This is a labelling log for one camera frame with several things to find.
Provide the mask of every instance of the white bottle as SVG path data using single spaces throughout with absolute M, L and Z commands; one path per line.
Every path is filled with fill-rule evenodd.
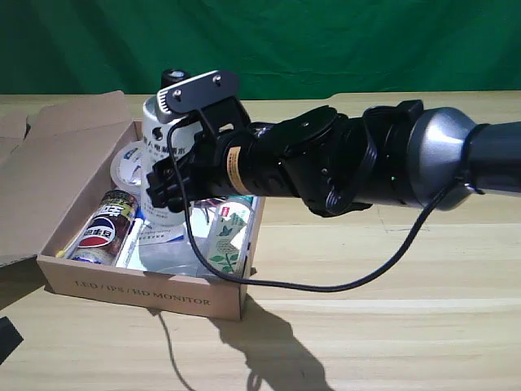
M 149 187 L 147 174 L 159 160 L 169 156 L 167 148 L 167 134 L 170 128 L 184 117 L 177 118 L 168 124 L 158 121 L 155 114 L 156 97 L 152 96 L 143 104 L 143 154 L 142 154 L 142 181 L 141 181 L 141 209 L 145 218 L 153 226 L 179 226 L 185 221 L 184 213 L 172 213 L 168 208 L 154 208 L 147 194 Z M 176 158 L 188 153 L 194 145 L 194 136 L 202 130 L 200 122 L 176 129 L 172 136 L 172 146 Z

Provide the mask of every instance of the black cable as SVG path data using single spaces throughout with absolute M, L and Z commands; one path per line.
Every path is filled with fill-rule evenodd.
M 185 184 L 182 181 L 181 172 L 179 171 L 179 167 L 177 167 L 177 161 L 173 154 L 173 146 L 172 146 L 172 134 L 176 128 L 173 126 L 170 128 L 168 136 L 167 136 L 167 147 L 169 149 L 170 159 L 173 163 L 173 169 L 177 177 L 177 182 L 179 183 L 179 187 L 181 189 L 182 200 L 183 200 L 183 209 L 186 220 L 186 231 L 188 234 L 188 240 L 190 241 L 190 246 L 194 250 L 195 255 L 199 259 L 199 261 L 215 276 L 224 279 L 225 281 L 230 281 L 232 283 L 241 283 L 246 285 L 259 285 L 261 287 L 273 287 L 273 288 L 285 288 L 285 289 L 294 289 L 297 291 L 307 291 L 307 292 L 342 292 L 347 291 L 354 288 L 359 288 L 362 285 L 370 283 L 371 281 L 377 279 L 383 273 L 391 269 L 407 252 L 410 245 L 413 243 L 416 235 L 419 233 L 422 228 L 423 223 L 429 217 L 429 214 L 438 206 L 438 204 L 445 198 L 447 194 L 451 192 L 452 189 L 458 184 L 458 180 L 454 179 L 451 183 L 449 183 L 446 187 L 444 187 L 432 200 L 429 204 L 422 210 L 419 214 L 416 222 L 414 222 L 411 227 L 409 234 L 405 237 L 405 240 L 398 248 L 398 250 L 394 253 L 394 255 L 389 258 L 387 262 L 381 265 L 378 269 L 372 271 L 368 275 L 352 281 L 351 283 L 343 283 L 340 285 L 332 285 L 332 286 L 317 286 L 317 285 L 307 285 L 302 283 L 287 283 L 284 281 L 270 281 L 270 280 L 262 280 L 262 279 L 242 279 L 240 277 L 235 277 L 233 275 L 228 275 L 227 273 L 223 273 L 218 269 L 214 268 L 204 257 L 204 255 L 199 250 L 197 243 L 195 242 L 194 234 L 192 232 L 192 227 L 190 223 L 190 204 L 188 201 L 188 197 L 186 196 Z

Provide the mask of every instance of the robotic arm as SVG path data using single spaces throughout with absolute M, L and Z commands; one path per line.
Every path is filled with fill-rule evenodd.
M 251 122 L 238 86 L 232 72 L 214 71 L 158 92 L 160 120 L 182 118 L 169 140 L 195 121 L 203 131 L 189 153 L 175 161 L 170 151 L 148 174 L 154 207 L 180 213 L 189 201 L 249 194 L 298 197 L 335 217 L 372 204 L 450 210 L 472 193 L 521 192 L 521 122 L 477 125 L 421 100 L 358 118 L 322 106 L 277 124 Z

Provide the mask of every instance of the box lid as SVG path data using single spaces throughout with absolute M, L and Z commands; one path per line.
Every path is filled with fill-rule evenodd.
M 121 91 L 42 109 L 0 166 L 0 265 L 42 252 L 131 125 Z
M 0 118 L 0 166 L 24 141 L 27 115 L 21 110 Z

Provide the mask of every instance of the orange label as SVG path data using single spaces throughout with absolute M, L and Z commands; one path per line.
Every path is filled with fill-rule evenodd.
M 232 147 L 228 152 L 226 158 L 226 170 L 228 171 L 228 178 L 230 178 L 231 185 L 235 190 L 242 196 L 251 194 L 250 191 L 244 186 L 241 174 L 239 172 L 239 153 L 241 147 Z

